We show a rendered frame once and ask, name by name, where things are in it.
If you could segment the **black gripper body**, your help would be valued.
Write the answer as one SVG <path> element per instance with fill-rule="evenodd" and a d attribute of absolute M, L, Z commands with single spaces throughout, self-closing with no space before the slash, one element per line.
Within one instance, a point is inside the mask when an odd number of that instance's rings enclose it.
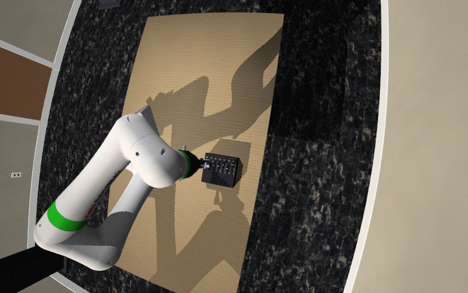
<path fill-rule="evenodd" d="M 193 154 L 193 155 L 194 155 L 194 154 Z M 195 155 L 194 155 L 194 156 L 195 156 Z M 196 157 L 196 156 L 195 156 L 195 157 Z M 198 170 L 198 169 L 202 169 L 203 167 L 201 167 L 201 165 L 203 165 L 203 163 L 202 163 L 202 162 L 199 162 L 199 160 L 198 160 L 197 157 L 196 157 L 196 160 L 197 160 L 197 170 Z M 196 170 L 196 172 L 197 172 L 197 170 Z M 195 172 L 195 173 L 196 173 L 196 172 Z"/>

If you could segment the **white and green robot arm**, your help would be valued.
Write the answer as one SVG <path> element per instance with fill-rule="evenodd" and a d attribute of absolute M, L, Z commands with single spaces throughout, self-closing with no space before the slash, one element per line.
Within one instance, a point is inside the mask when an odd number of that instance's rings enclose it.
<path fill-rule="evenodd" d="M 41 248 L 71 258 L 93 270 L 106 270 L 120 258 L 131 227 L 148 195 L 197 170 L 195 156 L 172 149 L 144 117 L 119 118 L 93 158 L 58 196 L 34 228 Z M 133 177 L 98 228 L 86 225 L 101 198 L 124 170 Z"/>

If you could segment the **black lighting desk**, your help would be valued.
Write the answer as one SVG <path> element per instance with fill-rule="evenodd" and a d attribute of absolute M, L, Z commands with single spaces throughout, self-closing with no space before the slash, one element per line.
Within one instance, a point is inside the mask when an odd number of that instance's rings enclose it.
<path fill-rule="evenodd" d="M 238 157 L 205 153 L 205 160 L 210 160 L 210 169 L 203 168 L 202 182 L 230 188 L 235 186 Z"/>

